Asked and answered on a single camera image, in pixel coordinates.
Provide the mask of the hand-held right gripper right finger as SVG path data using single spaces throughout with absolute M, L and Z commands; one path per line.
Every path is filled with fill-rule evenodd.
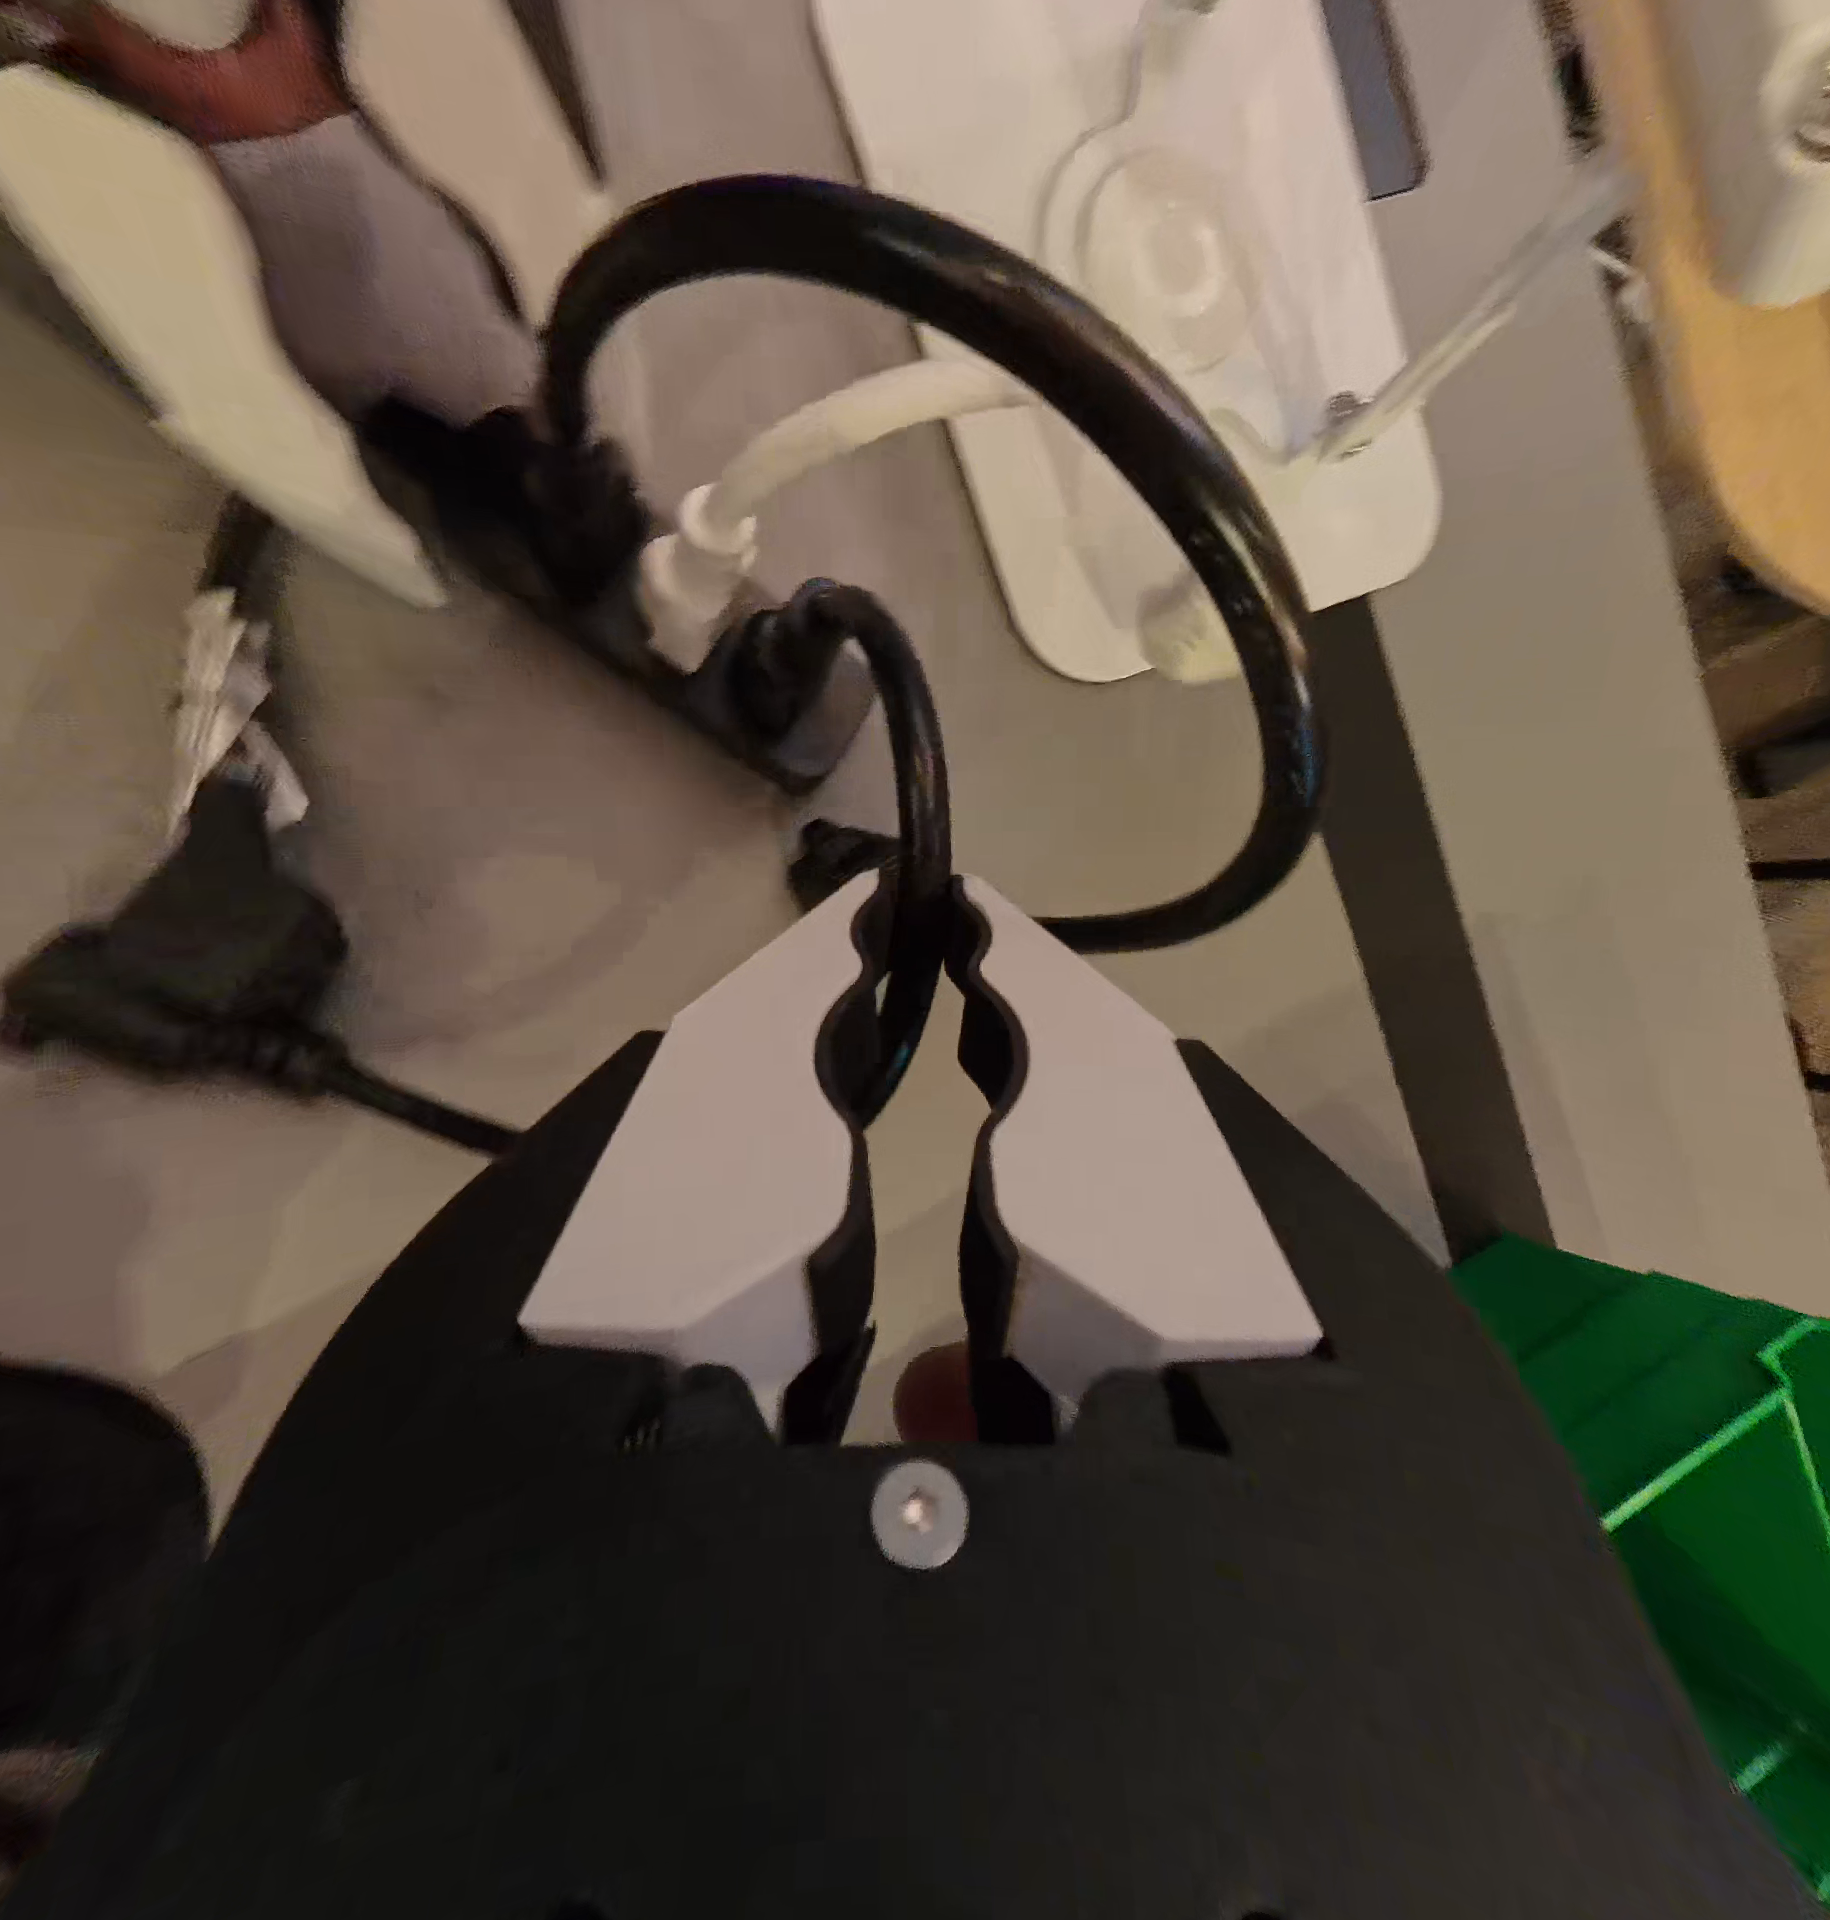
M 980 878 L 951 886 L 955 1063 L 984 1098 L 957 1237 L 986 1445 L 1050 1445 L 1116 1374 L 1323 1338 L 1177 1037 Z

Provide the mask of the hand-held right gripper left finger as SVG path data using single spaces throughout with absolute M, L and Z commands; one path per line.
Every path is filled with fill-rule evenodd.
M 682 1009 L 517 1311 L 544 1344 L 741 1380 L 775 1438 L 830 1438 L 871 1340 L 884 874 L 846 882 Z

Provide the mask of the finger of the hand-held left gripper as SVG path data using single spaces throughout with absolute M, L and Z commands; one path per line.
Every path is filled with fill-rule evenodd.
M 293 370 L 255 250 L 196 149 L 39 66 L 0 66 L 0 214 L 157 433 L 407 607 L 447 594 L 352 429 Z
M 570 24 L 557 3 L 340 7 L 340 57 L 364 110 L 466 214 L 533 327 L 608 222 Z

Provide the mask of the black power plug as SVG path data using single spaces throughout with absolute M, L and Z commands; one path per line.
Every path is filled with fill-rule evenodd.
M 731 634 L 727 690 L 737 719 L 778 746 L 827 704 L 847 633 L 834 611 L 837 583 L 806 581 L 778 607 L 760 608 Z
M 387 397 L 356 441 L 381 499 L 440 562 L 540 617 L 597 602 L 652 534 L 614 445 L 554 445 L 517 406 L 454 426 Z

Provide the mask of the black power strip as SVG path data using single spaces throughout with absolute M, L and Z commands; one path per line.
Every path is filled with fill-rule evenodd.
M 644 509 L 652 523 L 652 534 L 639 555 L 661 534 L 661 527 L 653 520 L 645 503 Z M 764 743 L 748 732 L 737 719 L 729 693 L 729 647 L 735 628 L 760 611 L 758 602 L 737 607 L 725 637 L 715 638 L 704 666 L 694 674 L 682 674 L 652 649 L 647 625 L 639 611 L 639 555 L 630 573 L 616 579 L 611 589 L 590 607 L 563 618 L 549 618 L 527 611 L 494 589 L 475 584 L 464 573 L 437 561 L 429 538 L 420 534 L 418 538 L 443 575 L 464 581 L 522 612 L 576 657 L 591 663 L 614 683 L 632 688 L 642 700 L 661 709 L 687 732 L 790 799 L 804 799 L 832 777 L 876 702 L 867 669 L 854 658 L 841 660 L 825 706 L 784 743 Z

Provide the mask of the white power plug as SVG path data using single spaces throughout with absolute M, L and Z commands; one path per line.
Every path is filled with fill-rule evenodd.
M 729 625 L 758 562 L 758 519 L 718 478 L 682 500 L 638 561 L 636 589 L 653 654 L 697 672 Z

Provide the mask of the white cord connector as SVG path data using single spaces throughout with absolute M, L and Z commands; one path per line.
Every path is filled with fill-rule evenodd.
M 1215 600 L 1191 575 L 1137 597 L 1136 638 L 1146 666 L 1168 683 L 1207 687 L 1246 681 L 1244 660 Z

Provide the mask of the black flat strip plug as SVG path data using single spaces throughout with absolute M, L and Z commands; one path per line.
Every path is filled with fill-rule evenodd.
M 161 872 L 163 914 L 189 937 L 268 949 L 334 918 L 276 847 L 255 777 L 214 773 L 185 809 Z

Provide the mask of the green plastic bin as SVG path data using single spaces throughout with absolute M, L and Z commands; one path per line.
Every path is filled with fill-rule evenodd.
M 1830 1317 L 1501 1238 L 1517 1371 L 1731 1788 L 1830 1913 Z

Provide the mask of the black mesh pad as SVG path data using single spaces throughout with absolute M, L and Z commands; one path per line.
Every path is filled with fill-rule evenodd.
M 0 1754 L 102 1737 L 207 1538 L 201 1459 L 161 1406 L 0 1360 Z

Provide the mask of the white page holder ledge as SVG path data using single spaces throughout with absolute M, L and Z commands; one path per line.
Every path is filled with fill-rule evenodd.
M 1720 285 L 1755 309 L 1830 293 L 1830 3 L 1704 5 L 1681 22 Z

